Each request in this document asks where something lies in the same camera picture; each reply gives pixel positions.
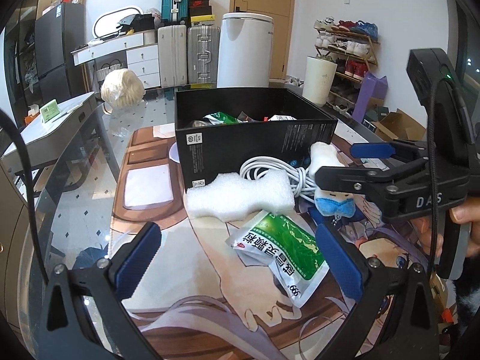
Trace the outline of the person right hand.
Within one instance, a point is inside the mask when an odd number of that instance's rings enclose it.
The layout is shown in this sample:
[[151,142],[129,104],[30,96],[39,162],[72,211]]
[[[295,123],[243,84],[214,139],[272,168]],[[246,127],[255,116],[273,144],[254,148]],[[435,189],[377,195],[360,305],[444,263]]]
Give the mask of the person right hand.
[[[439,257],[443,251],[444,238],[456,227],[466,224],[471,226],[465,257],[473,258],[479,256],[479,219],[480,208],[478,197],[468,197],[461,205],[450,209],[448,218],[445,219],[446,229],[442,235],[438,235],[435,256]],[[422,250],[429,254],[431,251],[431,217],[420,217],[411,220],[412,225],[418,233],[418,240]]]

